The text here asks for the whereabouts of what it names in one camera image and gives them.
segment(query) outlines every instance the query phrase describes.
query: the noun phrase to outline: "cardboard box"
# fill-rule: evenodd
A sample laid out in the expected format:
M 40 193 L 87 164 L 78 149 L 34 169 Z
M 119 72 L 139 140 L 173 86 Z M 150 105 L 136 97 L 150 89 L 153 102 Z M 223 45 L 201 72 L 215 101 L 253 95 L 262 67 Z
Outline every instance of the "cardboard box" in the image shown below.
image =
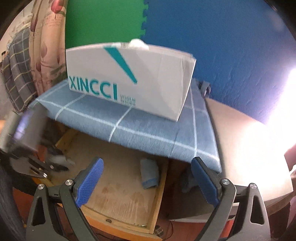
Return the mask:
M 104 43 L 67 49 L 70 89 L 177 121 L 196 59 L 178 50 L 148 47 Z

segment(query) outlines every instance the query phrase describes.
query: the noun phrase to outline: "open drawer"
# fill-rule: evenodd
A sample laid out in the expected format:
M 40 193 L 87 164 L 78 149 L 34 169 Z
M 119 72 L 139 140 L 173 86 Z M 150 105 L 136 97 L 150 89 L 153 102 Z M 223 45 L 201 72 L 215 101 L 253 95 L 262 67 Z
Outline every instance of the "open drawer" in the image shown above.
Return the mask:
M 153 232 L 165 186 L 167 158 L 105 142 L 73 129 L 64 134 L 57 147 L 76 165 L 68 172 L 52 173 L 49 185 L 60 185 L 74 178 L 96 156 L 104 161 L 103 174 L 88 203 L 81 207 L 91 226 L 127 240 L 161 240 Z M 143 189 L 141 158 L 157 161 L 161 172 L 158 187 Z

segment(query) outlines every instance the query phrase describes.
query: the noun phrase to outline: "pink curtain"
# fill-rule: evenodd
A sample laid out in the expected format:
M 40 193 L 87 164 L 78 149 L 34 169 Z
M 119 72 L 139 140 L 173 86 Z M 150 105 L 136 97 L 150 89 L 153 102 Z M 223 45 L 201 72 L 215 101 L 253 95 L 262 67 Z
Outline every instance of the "pink curtain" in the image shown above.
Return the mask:
M 35 0 L 29 36 L 31 71 L 38 95 L 67 78 L 67 0 Z

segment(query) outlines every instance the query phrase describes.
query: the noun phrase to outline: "blue gripper pad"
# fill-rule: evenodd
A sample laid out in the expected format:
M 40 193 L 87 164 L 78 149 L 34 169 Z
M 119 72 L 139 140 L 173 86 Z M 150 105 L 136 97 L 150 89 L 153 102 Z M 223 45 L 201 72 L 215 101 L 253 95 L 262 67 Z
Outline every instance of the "blue gripper pad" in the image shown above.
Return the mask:
M 96 157 L 90 165 L 85 170 L 81 171 L 75 178 L 73 196 L 79 208 L 88 202 L 103 173 L 103 169 L 103 160 Z
M 220 202 L 221 195 L 221 185 L 218 181 L 218 175 L 208 169 L 199 157 L 192 159 L 191 171 L 206 201 L 216 207 Z

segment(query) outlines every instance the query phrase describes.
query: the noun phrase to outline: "silver bolt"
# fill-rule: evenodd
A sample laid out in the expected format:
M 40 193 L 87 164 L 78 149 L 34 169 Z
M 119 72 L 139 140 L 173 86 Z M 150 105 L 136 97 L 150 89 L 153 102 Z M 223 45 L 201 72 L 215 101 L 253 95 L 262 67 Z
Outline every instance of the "silver bolt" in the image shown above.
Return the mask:
M 227 178 L 223 178 L 221 181 L 224 185 L 228 185 L 230 183 L 230 181 Z
M 41 189 L 43 189 L 43 188 L 44 188 L 44 184 L 43 184 L 43 183 L 41 183 L 41 184 L 38 185 L 38 189 L 39 189 L 39 190 L 41 190 Z
M 253 189 L 256 189 L 257 188 L 257 185 L 255 183 L 251 183 L 250 184 L 250 187 L 253 188 Z
M 68 180 L 65 182 L 65 184 L 66 184 L 67 186 L 70 186 L 70 185 L 73 184 L 73 180 L 68 179 Z

